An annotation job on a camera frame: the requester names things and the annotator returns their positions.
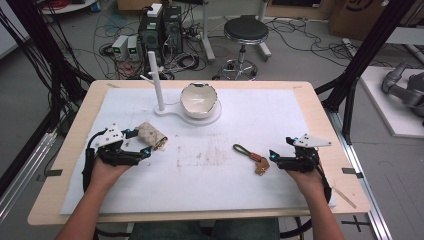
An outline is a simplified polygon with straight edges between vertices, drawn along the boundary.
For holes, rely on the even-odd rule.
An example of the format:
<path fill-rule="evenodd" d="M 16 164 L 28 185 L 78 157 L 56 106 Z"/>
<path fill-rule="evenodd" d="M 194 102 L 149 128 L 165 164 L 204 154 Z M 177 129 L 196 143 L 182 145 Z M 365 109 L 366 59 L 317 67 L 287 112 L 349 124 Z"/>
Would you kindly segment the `grey power supply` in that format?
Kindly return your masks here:
<path fill-rule="evenodd" d="M 124 61 L 128 57 L 128 37 L 126 35 L 119 36 L 112 44 L 112 50 L 115 59 Z"/>
<path fill-rule="evenodd" d="M 131 61 L 139 61 L 139 48 L 138 48 L 138 39 L 135 35 L 128 37 L 128 55 Z"/>

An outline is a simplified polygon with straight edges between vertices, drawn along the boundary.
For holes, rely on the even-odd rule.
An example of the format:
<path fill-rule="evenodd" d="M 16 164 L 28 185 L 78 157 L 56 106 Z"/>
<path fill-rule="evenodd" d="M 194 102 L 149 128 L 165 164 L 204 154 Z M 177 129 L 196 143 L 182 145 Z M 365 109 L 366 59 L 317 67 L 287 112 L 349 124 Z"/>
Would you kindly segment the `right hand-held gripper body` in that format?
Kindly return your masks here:
<path fill-rule="evenodd" d="M 298 171 L 302 173 L 310 172 L 320 164 L 318 154 L 319 147 L 331 146 L 329 140 L 324 140 L 309 134 L 297 137 L 294 143 L 295 156 L 281 157 L 281 162 L 277 164 L 280 169 Z"/>

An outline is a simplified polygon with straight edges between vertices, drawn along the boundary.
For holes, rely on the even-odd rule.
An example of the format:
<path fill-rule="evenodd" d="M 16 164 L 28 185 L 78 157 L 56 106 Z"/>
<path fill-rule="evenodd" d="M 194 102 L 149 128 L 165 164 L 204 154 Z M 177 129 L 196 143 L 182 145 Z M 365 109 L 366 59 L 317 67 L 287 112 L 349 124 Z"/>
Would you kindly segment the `green loop brown leather keychain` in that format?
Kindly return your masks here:
<path fill-rule="evenodd" d="M 236 152 L 247 156 L 249 159 L 255 162 L 255 166 L 256 166 L 255 173 L 257 175 L 262 176 L 269 169 L 270 164 L 268 163 L 268 160 L 265 157 L 247 150 L 240 144 L 234 144 L 232 148 Z"/>

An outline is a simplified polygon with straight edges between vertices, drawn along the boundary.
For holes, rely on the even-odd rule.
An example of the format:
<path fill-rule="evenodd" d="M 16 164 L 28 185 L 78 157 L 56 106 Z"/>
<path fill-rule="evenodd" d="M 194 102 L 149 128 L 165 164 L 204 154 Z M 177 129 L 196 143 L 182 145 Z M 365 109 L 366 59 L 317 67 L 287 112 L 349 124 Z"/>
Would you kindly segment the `black round stool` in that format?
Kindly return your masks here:
<path fill-rule="evenodd" d="M 258 75 L 258 67 L 245 59 L 246 46 L 264 43 L 268 34 L 268 27 L 254 15 L 242 15 L 228 20 L 224 24 L 224 35 L 238 43 L 240 50 L 238 57 L 227 60 L 212 79 L 220 80 L 224 77 L 228 80 L 255 80 Z"/>

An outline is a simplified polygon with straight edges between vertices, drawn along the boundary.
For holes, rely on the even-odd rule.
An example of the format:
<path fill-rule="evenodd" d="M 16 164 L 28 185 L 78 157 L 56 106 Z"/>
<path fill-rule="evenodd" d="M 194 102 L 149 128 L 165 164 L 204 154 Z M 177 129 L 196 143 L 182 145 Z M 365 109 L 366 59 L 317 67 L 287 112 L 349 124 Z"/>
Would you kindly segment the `white floor board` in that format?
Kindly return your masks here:
<path fill-rule="evenodd" d="M 369 66 L 361 76 L 361 83 L 393 136 L 424 139 L 424 118 L 381 90 L 383 79 L 390 71 L 389 67 Z"/>

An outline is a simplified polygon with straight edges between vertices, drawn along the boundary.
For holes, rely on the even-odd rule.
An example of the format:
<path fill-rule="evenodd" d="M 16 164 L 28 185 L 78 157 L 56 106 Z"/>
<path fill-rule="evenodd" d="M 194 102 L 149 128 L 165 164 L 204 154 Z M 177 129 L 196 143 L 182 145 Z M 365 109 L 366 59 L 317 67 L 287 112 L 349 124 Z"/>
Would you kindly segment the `white table legs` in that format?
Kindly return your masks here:
<path fill-rule="evenodd" d="M 268 2 L 269 2 L 269 0 L 260 0 L 259 10 L 258 10 L 258 14 L 257 14 L 257 18 L 260 21 L 264 20 Z M 200 37 L 201 37 L 201 43 L 202 43 L 203 49 L 204 49 L 206 57 L 207 57 L 207 62 L 213 63 L 216 60 L 216 57 L 215 57 L 211 43 L 210 43 L 209 38 L 208 38 L 208 32 L 209 32 L 209 30 L 208 30 L 208 4 L 209 4 L 209 0 L 202 0 L 202 5 L 203 5 L 202 27 L 203 27 L 203 30 L 200 32 Z"/>

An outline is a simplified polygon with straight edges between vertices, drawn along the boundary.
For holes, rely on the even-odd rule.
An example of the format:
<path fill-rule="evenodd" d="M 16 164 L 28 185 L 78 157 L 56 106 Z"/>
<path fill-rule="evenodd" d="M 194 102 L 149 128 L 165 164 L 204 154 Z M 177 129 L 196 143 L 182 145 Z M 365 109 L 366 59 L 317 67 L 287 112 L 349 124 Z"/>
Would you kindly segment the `white table mat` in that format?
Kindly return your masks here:
<path fill-rule="evenodd" d="M 291 90 L 221 89 L 220 118 L 192 126 L 176 116 L 158 116 L 152 89 L 107 91 L 91 131 L 133 129 L 151 123 L 168 138 L 165 147 L 124 173 L 109 191 L 104 214 L 303 209 L 295 182 L 276 165 L 257 175 L 255 164 L 233 150 L 240 144 L 262 156 L 294 153 L 287 137 L 309 129 Z"/>

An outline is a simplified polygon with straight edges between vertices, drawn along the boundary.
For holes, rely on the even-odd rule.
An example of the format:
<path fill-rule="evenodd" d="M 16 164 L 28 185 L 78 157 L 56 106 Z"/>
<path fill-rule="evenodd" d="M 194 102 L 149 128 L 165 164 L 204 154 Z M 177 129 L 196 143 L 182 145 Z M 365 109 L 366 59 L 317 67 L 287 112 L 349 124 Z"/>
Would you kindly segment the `thin wooden stick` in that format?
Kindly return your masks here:
<path fill-rule="evenodd" d="M 342 199 L 344 199 L 353 209 L 357 209 L 357 205 L 346 194 L 344 194 L 337 187 L 333 186 L 332 190 L 336 192 Z"/>

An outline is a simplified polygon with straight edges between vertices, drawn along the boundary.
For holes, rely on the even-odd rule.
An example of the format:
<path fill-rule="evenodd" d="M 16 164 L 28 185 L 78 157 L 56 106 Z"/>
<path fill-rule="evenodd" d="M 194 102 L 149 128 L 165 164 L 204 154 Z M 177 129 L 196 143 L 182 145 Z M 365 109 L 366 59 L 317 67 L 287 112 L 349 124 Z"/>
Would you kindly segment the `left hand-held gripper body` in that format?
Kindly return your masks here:
<path fill-rule="evenodd" d="M 140 152 L 125 151 L 121 148 L 127 140 L 122 131 L 116 124 L 107 128 L 96 143 L 97 155 L 104 163 L 111 166 L 137 165 L 141 161 Z"/>

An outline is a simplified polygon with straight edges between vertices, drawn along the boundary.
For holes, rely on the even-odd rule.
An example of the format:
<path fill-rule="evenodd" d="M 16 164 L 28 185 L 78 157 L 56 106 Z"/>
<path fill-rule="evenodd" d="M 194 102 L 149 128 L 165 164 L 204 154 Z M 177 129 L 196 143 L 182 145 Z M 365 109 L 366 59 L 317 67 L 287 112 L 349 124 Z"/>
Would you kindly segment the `black metal frame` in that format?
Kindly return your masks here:
<path fill-rule="evenodd" d="M 389 0 L 388 5 L 342 74 L 315 89 L 317 95 L 330 90 L 329 96 L 322 101 L 322 106 L 331 113 L 337 113 L 341 103 L 345 102 L 341 133 L 349 145 L 352 144 L 351 123 L 356 86 L 360 77 L 414 2 L 415 0 Z"/>
<path fill-rule="evenodd" d="M 82 83 L 90 85 L 95 79 L 79 65 L 77 60 L 72 65 L 65 59 L 46 26 L 36 0 L 6 0 L 6 3 L 30 39 L 24 39 L 20 31 L 6 19 L 2 10 L 0 10 L 0 23 L 18 44 L 48 90 L 47 123 L 49 130 L 53 130 L 60 123 L 61 112 L 66 107 L 71 107 L 71 104 L 78 105 L 84 99 L 87 91 Z"/>

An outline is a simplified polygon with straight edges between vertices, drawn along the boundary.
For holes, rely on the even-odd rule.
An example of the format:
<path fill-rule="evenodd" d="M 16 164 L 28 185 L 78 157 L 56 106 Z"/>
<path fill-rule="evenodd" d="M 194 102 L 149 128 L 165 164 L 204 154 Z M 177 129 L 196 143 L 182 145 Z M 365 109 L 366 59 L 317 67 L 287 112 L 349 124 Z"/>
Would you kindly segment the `aluminium rail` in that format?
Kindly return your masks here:
<path fill-rule="evenodd" d="M 57 139 L 57 132 L 46 133 L 26 158 L 23 167 L 0 197 L 0 225 L 6 220 L 17 200 L 28 186 Z"/>
<path fill-rule="evenodd" d="M 389 228 L 385 222 L 385 219 L 380 211 L 378 203 L 374 197 L 374 194 L 371 190 L 371 187 L 366 178 L 365 172 L 361 166 L 360 160 L 355 152 L 355 149 L 352 145 L 348 143 L 346 138 L 342 135 L 342 119 L 338 113 L 327 112 L 330 123 L 332 124 L 335 133 L 347 159 L 349 160 L 352 168 L 354 169 L 354 175 L 358 178 L 359 183 L 364 190 L 364 193 L 370 203 L 371 209 L 366 213 L 370 226 L 374 232 L 374 235 L 377 240 L 393 240 L 392 235 L 389 231 Z"/>

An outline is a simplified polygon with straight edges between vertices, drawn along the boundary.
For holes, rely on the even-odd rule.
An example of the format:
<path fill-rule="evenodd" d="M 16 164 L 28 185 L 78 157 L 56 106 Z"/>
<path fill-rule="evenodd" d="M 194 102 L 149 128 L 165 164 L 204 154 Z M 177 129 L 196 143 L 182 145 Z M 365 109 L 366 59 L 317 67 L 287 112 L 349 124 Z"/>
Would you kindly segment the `person's right hand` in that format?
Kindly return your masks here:
<path fill-rule="evenodd" d="M 287 173 L 293 178 L 306 200 L 326 201 L 324 183 L 316 170 L 307 173 L 287 170 Z"/>

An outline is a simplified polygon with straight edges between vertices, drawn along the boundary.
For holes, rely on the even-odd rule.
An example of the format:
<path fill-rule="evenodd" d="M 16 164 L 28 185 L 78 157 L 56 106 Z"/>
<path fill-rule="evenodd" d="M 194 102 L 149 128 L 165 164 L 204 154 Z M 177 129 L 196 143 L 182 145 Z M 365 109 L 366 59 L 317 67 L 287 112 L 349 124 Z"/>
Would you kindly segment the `person's left hand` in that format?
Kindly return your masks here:
<path fill-rule="evenodd" d="M 104 163 L 100 158 L 97 158 L 94 163 L 88 189 L 90 191 L 107 193 L 129 169 L 130 167 L 127 165 L 111 166 Z"/>

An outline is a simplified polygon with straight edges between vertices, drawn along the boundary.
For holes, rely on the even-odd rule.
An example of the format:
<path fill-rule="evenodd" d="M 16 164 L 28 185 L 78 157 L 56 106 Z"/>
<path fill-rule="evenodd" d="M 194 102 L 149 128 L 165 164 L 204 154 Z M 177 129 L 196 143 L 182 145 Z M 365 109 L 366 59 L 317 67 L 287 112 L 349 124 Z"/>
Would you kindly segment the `brown cardboard box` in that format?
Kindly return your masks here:
<path fill-rule="evenodd" d="M 364 40 L 390 0 L 336 0 L 329 18 L 333 36 Z"/>

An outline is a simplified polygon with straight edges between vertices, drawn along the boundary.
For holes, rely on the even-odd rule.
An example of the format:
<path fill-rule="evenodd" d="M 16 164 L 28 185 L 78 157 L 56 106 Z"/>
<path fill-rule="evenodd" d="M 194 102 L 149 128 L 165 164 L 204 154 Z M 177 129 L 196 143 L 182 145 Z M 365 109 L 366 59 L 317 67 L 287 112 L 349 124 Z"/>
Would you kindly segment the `white stand with post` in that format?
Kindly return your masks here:
<path fill-rule="evenodd" d="M 163 93 L 162 93 L 161 80 L 159 77 L 159 67 L 156 62 L 155 53 L 153 51 L 149 51 L 148 58 L 149 58 L 149 65 L 150 65 L 150 71 L 148 72 L 148 74 L 151 76 L 151 79 L 145 77 L 144 75 L 141 75 L 141 78 L 148 81 L 154 86 L 156 98 L 158 102 L 158 105 L 154 108 L 154 111 L 158 116 L 164 117 L 164 116 L 174 115 L 182 119 L 184 122 L 193 126 L 211 125 L 220 118 L 222 113 L 222 105 L 219 98 L 218 98 L 218 102 L 214 112 L 212 113 L 211 116 L 205 119 L 194 119 L 185 114 L 180 103 L 181 93 L 179 95 L 179 100 L 176 103 L 172 103 L 172 104 L 165 103 L 163 98 Z"/>

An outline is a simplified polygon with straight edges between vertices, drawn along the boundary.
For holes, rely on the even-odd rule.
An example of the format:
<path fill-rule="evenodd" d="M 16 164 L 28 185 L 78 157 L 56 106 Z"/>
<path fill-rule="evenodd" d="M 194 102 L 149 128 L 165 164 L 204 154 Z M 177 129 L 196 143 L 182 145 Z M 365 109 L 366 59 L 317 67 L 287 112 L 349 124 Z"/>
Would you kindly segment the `black computer tower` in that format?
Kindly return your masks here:
<path fill-rule="evenodd" d="M 164 64 L 162 49 L 164 44 L 164 25 L 162 14 L 157 17 L 143 16 L 139 29 L 139 39 L 143 50 L 143 58 L 149 62 L 148 52 L 153 51 L 158 66 Z"/>
<path fill-rule="evenodd" d="M 165 9 L 164 26 L 168 50 L 175 54 L 181 53 L 183 51 L 183 43 L 180 6 L 168 6 Z"/>

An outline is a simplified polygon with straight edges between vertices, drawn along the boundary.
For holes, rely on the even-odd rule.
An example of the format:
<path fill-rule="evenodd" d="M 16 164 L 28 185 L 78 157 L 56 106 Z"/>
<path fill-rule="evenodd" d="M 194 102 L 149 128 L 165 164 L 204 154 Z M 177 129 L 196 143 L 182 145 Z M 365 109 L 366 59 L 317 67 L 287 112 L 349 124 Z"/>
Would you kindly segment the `beige cloth pouch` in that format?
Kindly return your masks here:
<path fill-rule="evenodd" d="M 137 136 L 143 143 L 154 150 L 164 150 L 168 138 L 149 122 L 144 122 L 135 128 Z"/>

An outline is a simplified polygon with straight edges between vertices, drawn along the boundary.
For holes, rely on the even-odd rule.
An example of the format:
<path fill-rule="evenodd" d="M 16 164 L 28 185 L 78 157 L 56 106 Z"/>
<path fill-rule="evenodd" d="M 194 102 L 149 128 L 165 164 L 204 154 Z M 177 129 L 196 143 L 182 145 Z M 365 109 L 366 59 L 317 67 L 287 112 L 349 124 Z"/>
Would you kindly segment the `white eggshell-shaped bowl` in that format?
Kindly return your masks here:
<path fill-rule="evenodd" d="M 218 102 L 216 90 L 207 83 L 191 83 L 180 96 L 186 115 L 194 119 L 205 119 L 212 115 Z"/>

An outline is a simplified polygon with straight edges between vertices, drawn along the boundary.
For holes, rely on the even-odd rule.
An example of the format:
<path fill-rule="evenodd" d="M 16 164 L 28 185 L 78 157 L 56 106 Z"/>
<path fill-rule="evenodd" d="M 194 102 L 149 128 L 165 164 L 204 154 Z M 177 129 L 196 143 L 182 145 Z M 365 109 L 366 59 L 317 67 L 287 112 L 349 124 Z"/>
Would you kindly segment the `white box device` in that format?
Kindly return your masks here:
<path fill-rule="evenodd" d="M 158 17 L 162 8 L 163 8 L 163 6 L 160 3 L 153 3 L 147 11 L 147 16 L 148 17 Z"/>

